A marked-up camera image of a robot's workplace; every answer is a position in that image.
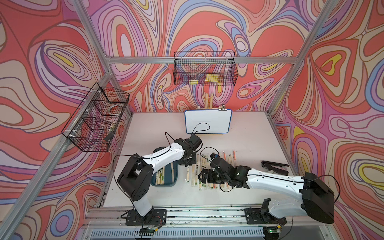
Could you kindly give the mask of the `green band pack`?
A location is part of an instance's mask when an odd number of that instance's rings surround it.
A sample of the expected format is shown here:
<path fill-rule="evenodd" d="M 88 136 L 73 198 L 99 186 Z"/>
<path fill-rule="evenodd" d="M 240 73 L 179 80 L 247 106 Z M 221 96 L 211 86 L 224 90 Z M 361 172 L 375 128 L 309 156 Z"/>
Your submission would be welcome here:
<path fill-rule="evenodd" d="M 196 164 L 192 165 L 192 170 L 191 170 L 191 181 L 192 181 L 192 186 L 195 187 L 197 185 L 196 183 Z"/>
<path fill-rule="evenodd" d="M 186 174 L 186 182 L 187 183 L 190 182 L 190 169 L 191 169 L 191 167 L 187 167 L 187 174 Z"/>

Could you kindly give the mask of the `teal storage box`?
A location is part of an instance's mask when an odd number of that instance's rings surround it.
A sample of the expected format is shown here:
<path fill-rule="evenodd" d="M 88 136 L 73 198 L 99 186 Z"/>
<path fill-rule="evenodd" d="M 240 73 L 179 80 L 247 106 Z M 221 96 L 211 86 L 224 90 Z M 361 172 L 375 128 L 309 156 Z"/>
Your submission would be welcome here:
<path fill-rule="evenodd" d="M 172 162 L 162 169 L 158 170 L 151 179 L 151 186 L 154 187 L 172 187 L 178 179 L 178 162 Z"/>

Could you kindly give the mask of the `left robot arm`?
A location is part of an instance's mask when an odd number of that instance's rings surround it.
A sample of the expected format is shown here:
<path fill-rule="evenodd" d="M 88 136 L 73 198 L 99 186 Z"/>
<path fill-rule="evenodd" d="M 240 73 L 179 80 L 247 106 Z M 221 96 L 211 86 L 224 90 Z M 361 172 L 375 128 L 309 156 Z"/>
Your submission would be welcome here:
<path fill-rule="evenodd" d="M 140 217 L 146 217 L 153 210 L 147 198 L 152 176 L 168 164 L 191 160 L 202 144 L 202 140 L 192 134 L 187 139 L 176 139 L 150 155 L 128 156 L 129 160 L 119 174 L 117 184 L 128 195 Z"/>

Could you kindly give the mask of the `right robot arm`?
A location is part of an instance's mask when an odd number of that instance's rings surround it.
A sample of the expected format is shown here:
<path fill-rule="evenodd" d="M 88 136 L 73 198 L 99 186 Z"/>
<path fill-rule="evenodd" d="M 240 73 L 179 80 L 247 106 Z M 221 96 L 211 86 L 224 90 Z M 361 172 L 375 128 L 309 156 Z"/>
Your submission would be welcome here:
<path fill-rule="evenodd" d="M 204 169 L 198 175 L 202 183 L 228 184 L 233 188 L 266 190 L 286 196 L 280 200 L 265 199 L 259 210 L 262 217 L 270 220 L 309 216 L 324 224 L 335 222 L 334 191 L 313 173 L 292 177 L 247 166 L 234 167 L 216 154 L 211 154 L 209 162 L 210 169 Z"/>

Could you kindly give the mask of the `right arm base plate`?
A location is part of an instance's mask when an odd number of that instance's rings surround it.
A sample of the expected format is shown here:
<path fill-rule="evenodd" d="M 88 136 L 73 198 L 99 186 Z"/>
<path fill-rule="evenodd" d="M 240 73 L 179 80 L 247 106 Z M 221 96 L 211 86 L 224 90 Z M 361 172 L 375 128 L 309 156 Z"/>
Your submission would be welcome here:
<path fill-rule="evenodd" d="M 245 218 L 248 225 L 281 225 L 284 226 L 287 223 L 285 217 L 282 219 L 275 218 L 271 214 L 265 212 L 263 209 L 247 208 L 244 209 Z"/>

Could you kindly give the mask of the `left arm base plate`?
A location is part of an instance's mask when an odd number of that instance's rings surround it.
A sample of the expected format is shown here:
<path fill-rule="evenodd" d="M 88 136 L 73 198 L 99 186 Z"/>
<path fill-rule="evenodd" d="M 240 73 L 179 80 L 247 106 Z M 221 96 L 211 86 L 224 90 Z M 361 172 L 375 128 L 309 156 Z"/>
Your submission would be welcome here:
<path fill-rule="evenodd" d="M 167 221 L 167 210 L 152 209 L 144 217 L 137 210 L 129 210 L 121 218 L 126 220 L 126 226 L 163 226 Z"/>

